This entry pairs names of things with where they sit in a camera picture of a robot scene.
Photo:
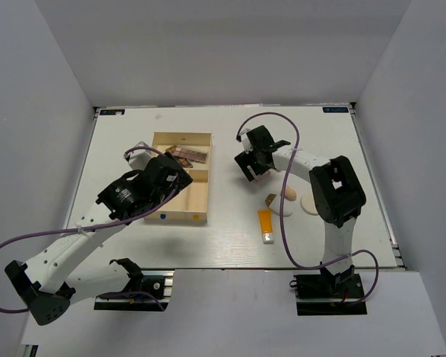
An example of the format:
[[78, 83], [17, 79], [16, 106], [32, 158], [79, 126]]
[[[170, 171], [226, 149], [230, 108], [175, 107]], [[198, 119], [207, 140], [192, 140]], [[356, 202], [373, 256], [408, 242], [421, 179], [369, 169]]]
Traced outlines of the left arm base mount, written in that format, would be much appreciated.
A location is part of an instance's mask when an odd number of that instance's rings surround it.
[[96, 297], [94, 310], [116, 312], [164, 312], [173, 287], [174, 271], [142, 271], [142, 280], [123, 292]]

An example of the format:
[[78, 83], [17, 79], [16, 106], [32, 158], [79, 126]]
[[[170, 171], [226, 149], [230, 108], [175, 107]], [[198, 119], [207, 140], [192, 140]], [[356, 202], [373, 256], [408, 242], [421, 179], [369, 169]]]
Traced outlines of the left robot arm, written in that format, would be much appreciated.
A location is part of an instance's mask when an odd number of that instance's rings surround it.
[[170, 154], [151, 157], [104, 188], [74, 228], [43, 252], [24, 263], [9, 263], [5, 274], [35, 322], [50, 324], [86, 298], [146, 295], [142, 271], [129, 258], [113, 259], [96, 271], [76, 269], [108, 238], [157, 211], [192, 181]]

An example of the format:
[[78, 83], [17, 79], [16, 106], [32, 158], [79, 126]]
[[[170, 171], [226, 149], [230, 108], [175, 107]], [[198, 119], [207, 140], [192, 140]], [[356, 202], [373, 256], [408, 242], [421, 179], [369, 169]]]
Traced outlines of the beige makeup sponge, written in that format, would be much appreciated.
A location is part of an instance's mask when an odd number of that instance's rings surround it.
[[296, 191], [291, 187], [286, 187], [284, 190], [284, 197], [290, 202], [293, 202], [297, 199]]

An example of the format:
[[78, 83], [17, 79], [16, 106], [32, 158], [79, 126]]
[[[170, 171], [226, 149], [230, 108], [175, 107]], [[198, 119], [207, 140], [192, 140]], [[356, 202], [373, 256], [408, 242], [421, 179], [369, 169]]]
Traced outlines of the brown eyeshadow palette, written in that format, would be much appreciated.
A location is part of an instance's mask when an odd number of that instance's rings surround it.
[[172, 147], [168, 147], [166, 149], [166, 152], [168, 152], [169, 154], [172, 155], [172, 157], [179, 162], [179, 164], [186, 169], [189, 168], [193, 168], [193, 164], [191, 161], [189, 161], [187, 158], [185, 157], [181, 157], [178, 153], [177, 153], [177, 146], [172, 146]]

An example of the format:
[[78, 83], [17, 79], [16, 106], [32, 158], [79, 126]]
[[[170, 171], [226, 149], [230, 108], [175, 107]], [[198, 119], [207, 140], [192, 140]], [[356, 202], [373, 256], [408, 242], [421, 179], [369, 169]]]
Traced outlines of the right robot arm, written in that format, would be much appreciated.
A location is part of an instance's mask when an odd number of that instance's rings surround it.
[[354, 275], [352, 237], [366, 195], [350, 160], [328, 159], [275, 141], [265, 126], [245, 129], [236, 136], [243, 151], [235, 158], [248, 181], [269, 170], [280, 170], [307, 181], [318, 216], [324, 221], [325, 245], [319, 271], [321, 289], [336, 297]]

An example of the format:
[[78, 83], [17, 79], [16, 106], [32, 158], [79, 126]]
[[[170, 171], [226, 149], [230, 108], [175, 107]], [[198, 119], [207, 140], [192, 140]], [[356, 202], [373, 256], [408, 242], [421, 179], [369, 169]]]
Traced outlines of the blue logo sticker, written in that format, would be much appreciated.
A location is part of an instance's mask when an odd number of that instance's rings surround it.
[[114, 115], [124, 115], [124, 109], [101, 109], [100, 116], [114, 116]]
[[324, 113], [348, 113], [349, 109], [346, 106], [323, 106]]

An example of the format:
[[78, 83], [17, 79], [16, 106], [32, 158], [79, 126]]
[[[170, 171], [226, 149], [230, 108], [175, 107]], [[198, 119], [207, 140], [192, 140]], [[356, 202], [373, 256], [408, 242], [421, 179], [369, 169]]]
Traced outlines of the blue logo sticker left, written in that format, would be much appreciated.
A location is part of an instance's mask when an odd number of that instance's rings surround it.
[[114, 116], [114, 115], [124, 115], [124, 109], [101, 109], [100, 116]]

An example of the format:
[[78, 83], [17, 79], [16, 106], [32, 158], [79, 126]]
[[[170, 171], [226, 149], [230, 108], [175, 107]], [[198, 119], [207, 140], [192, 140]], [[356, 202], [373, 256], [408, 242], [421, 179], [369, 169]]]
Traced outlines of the blue logo sticker right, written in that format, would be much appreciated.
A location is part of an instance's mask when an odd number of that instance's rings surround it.
[[323, 106], [324, 113], [348, 113], [349, 109], [346, 106]]

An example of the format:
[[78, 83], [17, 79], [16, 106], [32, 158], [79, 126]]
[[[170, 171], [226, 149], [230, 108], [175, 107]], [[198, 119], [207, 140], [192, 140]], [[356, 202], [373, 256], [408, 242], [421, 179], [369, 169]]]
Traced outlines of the white bottle brown cap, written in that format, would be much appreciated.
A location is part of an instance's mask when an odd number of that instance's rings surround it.
[[286, 203], [280, 194], [269, 193], [265, 198], [265, 204], [277, 216], [290, 217], [293, 213], [291, 202]]

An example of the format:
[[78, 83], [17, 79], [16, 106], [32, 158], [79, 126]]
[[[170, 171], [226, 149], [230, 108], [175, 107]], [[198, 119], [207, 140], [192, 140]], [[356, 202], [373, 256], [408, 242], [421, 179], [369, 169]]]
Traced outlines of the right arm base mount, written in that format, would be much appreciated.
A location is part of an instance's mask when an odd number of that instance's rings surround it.
[[294, 290], [298, 316], [366, 315], [359, 274], [338, 286], [334, 291], [320, 274], [294, 275], [289, 286]]

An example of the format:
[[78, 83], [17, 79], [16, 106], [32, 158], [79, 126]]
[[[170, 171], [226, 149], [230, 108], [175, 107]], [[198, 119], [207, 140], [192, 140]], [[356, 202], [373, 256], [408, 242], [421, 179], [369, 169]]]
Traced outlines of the pink square compact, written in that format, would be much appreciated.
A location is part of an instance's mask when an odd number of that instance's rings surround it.
[[259, 181], [265, 180], [266, 178], [268, 178], [268, 177], [271, 176], [271, 171], [270, 171], [270, 170], [268, 170], [268, 171], [266, 171], [266, 172], [264, 172], [264, 173], [261, 173], [261, 174], [257, 174], [257, 173], [253, 170], [252, 167], [247, 166], [247, 169], [248, 169], [248, 171], [249, 171], [249, 173], [250, 173], [250, 175], [251, 175], [251, 178], [252, 178], [252, 179], [251, 179], [251, 182], [259, 182]]

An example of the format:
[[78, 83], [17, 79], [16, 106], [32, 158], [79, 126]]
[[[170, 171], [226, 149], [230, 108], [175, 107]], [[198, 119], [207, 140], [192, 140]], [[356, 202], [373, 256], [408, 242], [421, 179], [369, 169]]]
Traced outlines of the white round powder puff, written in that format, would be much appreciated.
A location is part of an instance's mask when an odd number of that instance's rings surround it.
[[319, 213], [317, 212], [314, 197], [312, 196], [312, 193], [305, 192], [301, 198], [300, 198], [300, 207], [303, 209], [305, 213], [311, 216], [318, 216]]

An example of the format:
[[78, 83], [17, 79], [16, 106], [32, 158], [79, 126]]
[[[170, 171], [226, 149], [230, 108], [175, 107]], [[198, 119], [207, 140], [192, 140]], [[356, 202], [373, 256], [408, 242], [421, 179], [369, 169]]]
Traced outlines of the orange cream tube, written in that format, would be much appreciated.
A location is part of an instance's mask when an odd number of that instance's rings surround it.
[[259, 225], [261, 229], [262, 242], [265, 245], [274, 243], [274, 231], [272, 227], [271, 211], [258, 210]]

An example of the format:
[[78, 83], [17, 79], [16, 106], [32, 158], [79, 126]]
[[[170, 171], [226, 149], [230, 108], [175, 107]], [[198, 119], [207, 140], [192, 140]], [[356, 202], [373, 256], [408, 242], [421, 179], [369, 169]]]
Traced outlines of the pink clear eyeshadow palette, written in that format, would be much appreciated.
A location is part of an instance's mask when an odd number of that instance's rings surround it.
[[208, 154], [206, 152], [190, 149], [187, 147], [173, 146], [169, 151], [176, 158], [184, 158], [188, 161], [195, 161], [204, 164], [207, 161]]

